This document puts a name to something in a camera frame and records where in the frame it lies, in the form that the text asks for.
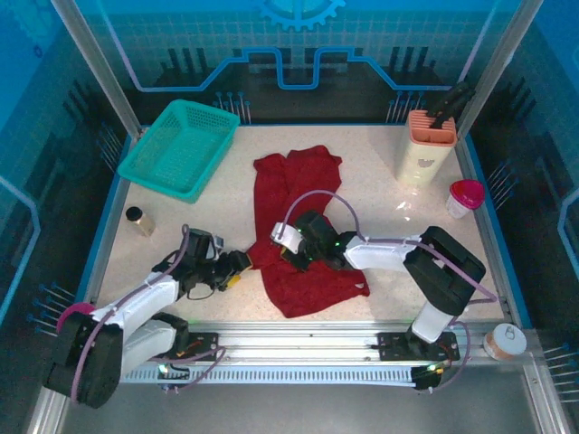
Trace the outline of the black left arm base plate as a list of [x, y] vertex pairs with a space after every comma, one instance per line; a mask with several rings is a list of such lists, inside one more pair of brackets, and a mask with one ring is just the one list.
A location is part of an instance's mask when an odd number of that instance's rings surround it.
[[187, 338], [166, 353], [157, 354], [151, 361], [164, 360], [188, 360], [192, 362], [215, 361], [219, 350], [219, 335], [209, 332], [190, 332]]

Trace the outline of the red t-shirt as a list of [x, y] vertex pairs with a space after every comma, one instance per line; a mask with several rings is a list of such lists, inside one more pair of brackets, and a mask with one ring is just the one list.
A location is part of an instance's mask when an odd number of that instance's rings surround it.
[[353, 297], [370, 295], [360, 270], [333, 270], [320, 260], [300, 271], [281, 257], [271, 232], [302, 194], [312, 190], [336, 192], [341, 185], [342, 159], [323, 145], [270, 154], [253, 162], [256, 179], [253, 208], [256, 241], [248, 254], [261, 272], [267, 296], [287, 318], [307, 316]]

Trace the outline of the cream knife block orange top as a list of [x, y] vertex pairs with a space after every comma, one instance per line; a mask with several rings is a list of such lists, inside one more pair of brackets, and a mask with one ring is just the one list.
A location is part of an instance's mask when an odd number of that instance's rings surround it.
[[436, 118], [427, 116], [424, 109], [408, 114], [401, 141], [394, 160], [394, 178], [412, 187], [429, 184], [438, 173], [458, 138], [453, 117], [432, 127]]

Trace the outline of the small bottle black cap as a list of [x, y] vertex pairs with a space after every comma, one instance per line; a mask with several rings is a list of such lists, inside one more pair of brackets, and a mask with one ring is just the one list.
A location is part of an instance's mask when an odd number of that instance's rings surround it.
[[137, 206], [128, 207], [125, 211], [125, 217], [142, 235], [146, 237], [150, 237], [155, 231], [156, 225], [154, 221]]

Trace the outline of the white cup pink lid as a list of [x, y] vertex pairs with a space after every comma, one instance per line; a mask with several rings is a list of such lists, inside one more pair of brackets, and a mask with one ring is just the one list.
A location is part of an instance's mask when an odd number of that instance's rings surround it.
[[460, 219], [477, 210], [484, 201], [484, 185], [477, 180], [463, 179], [450, 186], [446, 209], [452, 218]]

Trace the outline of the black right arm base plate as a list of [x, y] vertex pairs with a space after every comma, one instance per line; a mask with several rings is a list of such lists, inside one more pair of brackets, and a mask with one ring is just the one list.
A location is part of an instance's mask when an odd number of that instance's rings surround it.
[[456, 335], [443, 332], [434, 343], [426, 343], [410, 331], [378, 333], [377, 351], [383, 362], [432, 361], [460, 359]]

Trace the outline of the aluminium rail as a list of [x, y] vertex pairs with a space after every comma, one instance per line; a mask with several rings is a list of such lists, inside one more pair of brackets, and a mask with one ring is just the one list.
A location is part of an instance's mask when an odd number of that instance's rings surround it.
[[[217, 349], [230, 365], [391, 365], [418, 366], [434, 362], [383, 362], [377, 351], [381, 332], [404, 332], [409, 325], [386, 322], [241, 322], [194, 323], [190, 332], [219, 335]], [[493, 323], [461, 326], [452, 323], [447, 329], [456, 335], [460, 360], [470, 357], [485, 359], [482, 345], [485, 335], [495, 328]], [[149, 361], [190, 365], [188, 360]]]

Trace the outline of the teal plastic basket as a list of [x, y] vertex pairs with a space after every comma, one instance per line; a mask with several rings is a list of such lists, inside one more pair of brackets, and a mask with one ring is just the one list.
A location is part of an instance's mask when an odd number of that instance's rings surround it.
[[195, 203], [231, 148], [237, 115], [193, 101], [167, 105], [118, 167], [121, 177]]

